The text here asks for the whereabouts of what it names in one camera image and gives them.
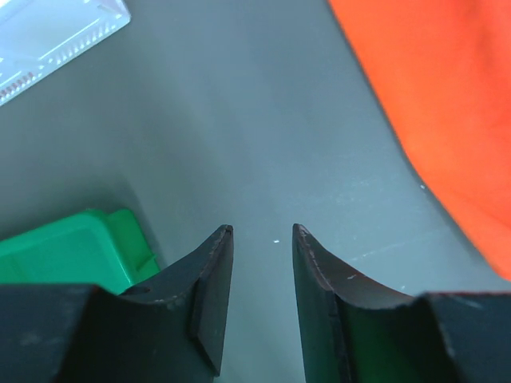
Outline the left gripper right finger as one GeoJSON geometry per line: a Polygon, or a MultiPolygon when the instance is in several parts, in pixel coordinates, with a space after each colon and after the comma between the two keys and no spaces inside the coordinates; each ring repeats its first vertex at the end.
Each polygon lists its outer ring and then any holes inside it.
{"type": "Polygon", "coordinates": [[[308,382],[464,382],[438,312],[444,294],[416,297],[367,277],[292,228],[303,366],[308,382]]]}

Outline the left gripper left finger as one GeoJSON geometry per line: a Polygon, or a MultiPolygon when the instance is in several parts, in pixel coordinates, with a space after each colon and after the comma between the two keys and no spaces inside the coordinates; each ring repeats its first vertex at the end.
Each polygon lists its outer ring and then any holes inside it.
{"type": "Polygon", "coordinates": [[[220,375],[233,228],[119,295],[90,291],[58,382],[212,382],[220,375]]]}

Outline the orange t shirt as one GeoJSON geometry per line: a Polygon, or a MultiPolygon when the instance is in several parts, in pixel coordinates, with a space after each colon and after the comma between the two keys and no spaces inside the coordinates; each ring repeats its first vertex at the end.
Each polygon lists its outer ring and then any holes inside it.
{"type": "Polygon", "coordinates": [[[416,172],[510,276],[510,4],[333,1],[416,172]]]}

